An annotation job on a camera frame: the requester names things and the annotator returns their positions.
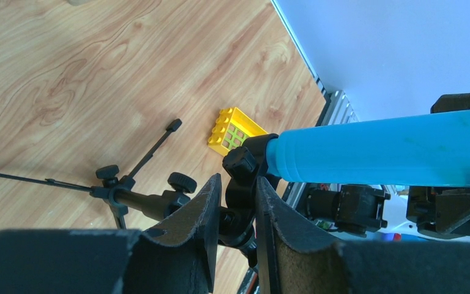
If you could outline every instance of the blue object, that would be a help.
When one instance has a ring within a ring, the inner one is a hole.
[[[470,110],[288,130],[267,163],[291,182],[470,187]]]

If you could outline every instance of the wooden table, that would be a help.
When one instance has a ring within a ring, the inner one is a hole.
[[[171,172],[199,187],[222,170],[206,146],[221,108],[268,132],[314,125],[324,99],[271,3],[243,1],[0,1],[0,172],[99,184],[127,173],[174,118],[184,124],[136,176],[160,194]],[[130,228],[154,221],[131,211]],[[113,228],[82,192],[0,179],[0,229]],[[247,269],[218,250],[219,293]]]

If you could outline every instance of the green grid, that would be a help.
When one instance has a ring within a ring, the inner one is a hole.
[[[228,149],[229,149],[229,150],[232,150],[232,149],[237,148],[237,147],[239,147],[240,145],[242,145],[242,144],[244,143],[244,140],[246,140],[249,136],[248,136],[247,134],[245,134],[243,131],[241,131],[239,128],[237,128],[236,126],[234,126],[233,124],[229,124],[229,126],[234,127],[234,130],[230,130],[230,129],[228,128],[228,130],[226,131],[226,134],[230,134],[230,135],[231,135],[231,139],[228,139],[227,136],[224,136],[224,141],[229,143]],[[238,131],[240,131],[240,132],[243,134],[242,137],[240,137],[240,136],[237,135],[237,132],[238,132]],[[239,139],[239,141],[241,141],[241,143],[240,143],[239,145],[237,145],[237,144],[235,143],[235,139]]]

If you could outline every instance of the black knob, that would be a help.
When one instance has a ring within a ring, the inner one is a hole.
[[[197,188],[197,182],[182,173],[171,173],[168,177],[168,184],[182,193],[194,193]]]
[[[120,172],[120,168],[117,165],[107,165],[96,170],[96,177],[98,179],[112,179]]]
[[[256,159],[246,147],[231,150],[222,160],[222,167],[234,179],[249,177],[256,168]]]

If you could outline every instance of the yellow building block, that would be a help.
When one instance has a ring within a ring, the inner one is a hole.
[[[222,109],[215,120],[208,146],[222,156],[242,145],[249,137],[266,135],[267,132],[237,107]]]

